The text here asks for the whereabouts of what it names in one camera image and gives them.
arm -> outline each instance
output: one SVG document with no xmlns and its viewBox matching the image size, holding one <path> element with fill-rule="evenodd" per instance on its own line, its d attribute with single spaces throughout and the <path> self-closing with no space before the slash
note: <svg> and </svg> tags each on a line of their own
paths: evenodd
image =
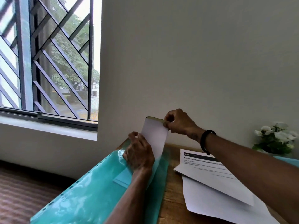
<svg viewBox="0 0 299 224">
<path fill-rule="evenodd" d="M 133 170 L 132 182 L 105 224 L 136 224 L 140 223 L 143 215 L 144 193 L 152 174 L 155 158 L 151 146 L 141 134 L 132 132 L 129 134 L 129 139 L 131 144 L 123 157 Z"/>
<path fill-rule="evenodd" d="M 181 109 L 170 111 L 165 126 L 200 142 L 205 130 Z M 264 203 L 290 224 L 299 220 L 299 168 L 266 154 L 209 134 L 205 148 Z"/>
</svg>

black bracelet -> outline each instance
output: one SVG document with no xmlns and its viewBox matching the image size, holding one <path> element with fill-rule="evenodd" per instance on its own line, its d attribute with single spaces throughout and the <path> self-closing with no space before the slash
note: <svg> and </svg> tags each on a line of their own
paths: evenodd
<svg viewBox="0 0 299 224">
<path fill-rule="evenodd" d="M 207 130 L 207 131 L 205 131 L 205 132 L 202 134 L 202 136 L 201 136 L 201 138 L 200 138 L 200 147 L 202 148 L 202 150 L 203 150 L 208 156 L 211 155 L 211 153 L 209 153 L 209 152 L 205 149 L 205 139 L 207 138 L 207 136 L 208 136 L 209 133 L 212 133 L 212 134 L 217 135 L 217 134 L 215 133 L 215 131 Z"/>
</svg>

window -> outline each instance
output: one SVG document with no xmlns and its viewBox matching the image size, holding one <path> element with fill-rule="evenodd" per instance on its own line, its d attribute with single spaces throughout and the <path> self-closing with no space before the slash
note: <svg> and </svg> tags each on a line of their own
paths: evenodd
<svg viewBox="0 0 299 224">
<path fill-rule="evenodd" d="M 101 0 L 0 0 L 2 110 L 98 121 L 98 9 Z"/>
</svg>

paper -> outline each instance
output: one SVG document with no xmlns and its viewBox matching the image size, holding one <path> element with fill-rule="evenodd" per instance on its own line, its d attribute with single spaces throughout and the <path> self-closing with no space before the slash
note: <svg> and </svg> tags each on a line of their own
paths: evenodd
<svg viewBox="0 0 299 224">
<path fill-rule="evenodd" d="M 254 205 L 253 193 L 212 155 L 181 149 L 181 164 L 174 170 L 246 204 Z"/>
<path fill-rule="evenodd" d="M 164 144 L 168 135 L 168 129 L 163 127 L 163 123 L 161 121 L 145 118 L 141 134 L 151 145 L 152 152 L 155 157 L 155 163 L 152 167 L 152 175 L 148 183 L 150 184 L 155 175 L 156 169 L 159 166 Z M 113 181 L 125 188 L 128 188 L 128 186 L 131 183 L 131 180 L 132 180 L 132 173 L 129 170 L 129 168 L 126 168 Z"/>
<path fill-rule="evenodd" d="M 237 224 L 279 224 L 255 195 L 254 206 L 251 206 L 184 176 L 183 193 L 187 209 L 197 214 Z"/>
</svg>

person's right arm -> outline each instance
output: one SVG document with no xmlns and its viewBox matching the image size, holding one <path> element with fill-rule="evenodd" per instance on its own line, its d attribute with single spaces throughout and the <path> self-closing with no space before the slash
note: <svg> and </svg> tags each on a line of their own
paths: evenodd
<svg viewBox="0 0 299 224">
<path fill-rule="evenodd" d="M 181 109 L 167 113 L 165 120 L 172 133 L 197 142 L 205 131 Z M 299 168 L 214 134 L 207 136 L 205 148 L 289 224 L 299 223 Z"/>
</svg>

